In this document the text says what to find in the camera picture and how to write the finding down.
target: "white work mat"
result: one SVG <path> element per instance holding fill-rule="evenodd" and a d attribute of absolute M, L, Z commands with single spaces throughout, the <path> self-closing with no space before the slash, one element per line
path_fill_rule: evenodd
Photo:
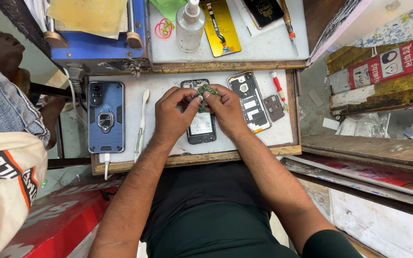
<path fill-rule="evenodd" d="M 152 3 L 149 3 L 152 60 L 154 63 L 306 60 L 310 56 L 310 53 L 308 52 L 304 5 L 302 0 L 287 0 L 286 4 L 291 16 L 291 25 L 296 35 L 296 45 L 299 51 L 298 57 L 294 56 L 286 25 L 251 38 L 251 34 L 241 18 L 234 0 L 227 0 L 227 5 L 240 41 L 241 51 L 214 57 L 211 52 L 207 34 L 204 32 L 200 48 L 194 53 L 184 53 L 176 46 L 175 31 L 173 31 L 170 38 L 167 39 L 162 39 L 154 35 L 154 27 L 164 17 Z"/>
<path fill-rule="evenodd" d="M 254 72 L 262 98 L 277 94 L 270 73 L 273 71 Z M 146 89 L 151 91 L 148 103 L 146 104 L 146 130 L 144 134 L 144 145 L 149 143 L 155 129 L 155 104 L 173 86 L 179 87 L 182 81 L 193 79 L 208 79 L 211 84 L 221 84 L 227 86 L 227 78 L 239 72 L 216 72 L 216 73 L 178 73 L 178 74 L 154 74 L 141 75 L 136 78 L 131 75 L 116 76 L 93 76 L 89 78 L 93 81 L 122 82 L 125 85 L 125 150 L 122 153 L 111 154 L 111 162 L 132 161 L 135 159 L 135 143 L 138 128 L 141 120 L 141 106 L 143 93 Z M 286 73 L 285 70 L 277 70 L 277 76 L 285 95 Z M 231 151 L 237 148 L 229 138 L 221 131 L 215 118 L 217 139 L 214 142 L 200 143 L 192 145 L 187 141 L 185 133 L 176 142 L 170 155 L 190 153 L 203 154 L 211 152 Z M 290 143 L 293 141 L 290 116 L 285 112 L 285 116 L 272 123 L 272 127 L 256 134 L 267 146 Z M 104 155 L 100 154 L 100 162 L 104 162 Z"/>

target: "plastic bottle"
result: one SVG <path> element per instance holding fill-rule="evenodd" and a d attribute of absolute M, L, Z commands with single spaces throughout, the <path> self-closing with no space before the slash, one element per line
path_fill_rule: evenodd
<path fill-rule="evenodd" d="M 176 13 L 176 44 L 186 53 L 200 47 L 205 30 L 205 14 L 199 7 L 199 0 L 189 0 Z"/>

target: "denim shorts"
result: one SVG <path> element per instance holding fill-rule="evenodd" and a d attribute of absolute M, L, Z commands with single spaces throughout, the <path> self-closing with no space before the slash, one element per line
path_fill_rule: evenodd
<path fill-rule="evenodd" d="M 20 89 L 0 72 L 0 133 L 27 132 L 37 136 L 44 146 L 50 132 L 42 122 L 39 111 Z"/>

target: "black t-shirt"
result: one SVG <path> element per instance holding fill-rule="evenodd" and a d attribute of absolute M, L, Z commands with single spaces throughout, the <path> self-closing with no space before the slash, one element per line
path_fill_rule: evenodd
<path fill-rule="evenodd" d="M 313 234 L 303 258 L 362 258 L 337 231 Z M 147 241 L 150 258 L 297 258 L 273 237 L 268 213 L 232 202 L 209 202 L 182 210 Z"/>

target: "red screwdriver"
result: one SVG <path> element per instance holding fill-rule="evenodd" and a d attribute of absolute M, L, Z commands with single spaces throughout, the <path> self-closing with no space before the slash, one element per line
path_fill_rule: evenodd
<path fill-rule="evenodd" d="M 281 100 L 282 100 L 283 103 L 284 103 L 283 109 L 289 111 L 290 108 L 288 107 L 288 105 L 286 104 L 286 102 L 284 102 L 286 99 L 285 99 L 285 97 L 284 97 L 283 89 L 280 87 L 280 82 L 278 81 L 277 73 L 276 73 L 276 72 L 271 73 L 271 74 L 270 74 L 270 77 L 272 77 L 272 79 L 273 79 L 273 84 L 275 84 L 275 87 L 277 88 L 278 96 L 280 96 Z"/>

